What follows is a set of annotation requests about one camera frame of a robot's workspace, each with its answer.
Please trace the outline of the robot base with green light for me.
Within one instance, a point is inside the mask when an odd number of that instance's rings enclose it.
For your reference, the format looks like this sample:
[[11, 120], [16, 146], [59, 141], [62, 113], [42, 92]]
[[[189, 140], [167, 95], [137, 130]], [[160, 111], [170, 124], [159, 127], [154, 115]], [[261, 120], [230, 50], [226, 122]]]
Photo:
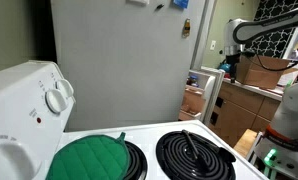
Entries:
[[284, 141], [265, 133], [255, 154], [266, 167], [298, 180], [298, 140]]

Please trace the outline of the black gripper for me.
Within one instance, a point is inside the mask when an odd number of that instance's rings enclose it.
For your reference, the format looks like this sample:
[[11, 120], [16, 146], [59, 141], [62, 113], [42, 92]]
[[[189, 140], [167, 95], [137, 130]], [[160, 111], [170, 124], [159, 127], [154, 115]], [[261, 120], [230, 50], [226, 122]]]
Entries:
[[226, 62], [230, 65], [230, 68], [229, 68], [230, 82], [234, 83], [236, 80], [237, 64], [240, 62], [240, 55], [236, 54], [236, 55], [227, 56]]

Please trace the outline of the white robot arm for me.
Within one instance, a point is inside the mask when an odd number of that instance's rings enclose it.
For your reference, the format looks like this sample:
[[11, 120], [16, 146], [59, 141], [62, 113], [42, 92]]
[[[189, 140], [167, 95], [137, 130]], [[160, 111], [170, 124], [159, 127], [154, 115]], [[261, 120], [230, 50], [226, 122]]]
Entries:
[[[231, 65], [230, 78], [237, 77], [237, 63], [244, 45], [262, 35], [298, 27], [298, 7], [289, 12], [260, 21], [229, 20], [224, 28], [224, 54]], [[286, 88], [274, 118], [266, 128], [266, 136], [285, 141], [298, 140], [298, 83]]]

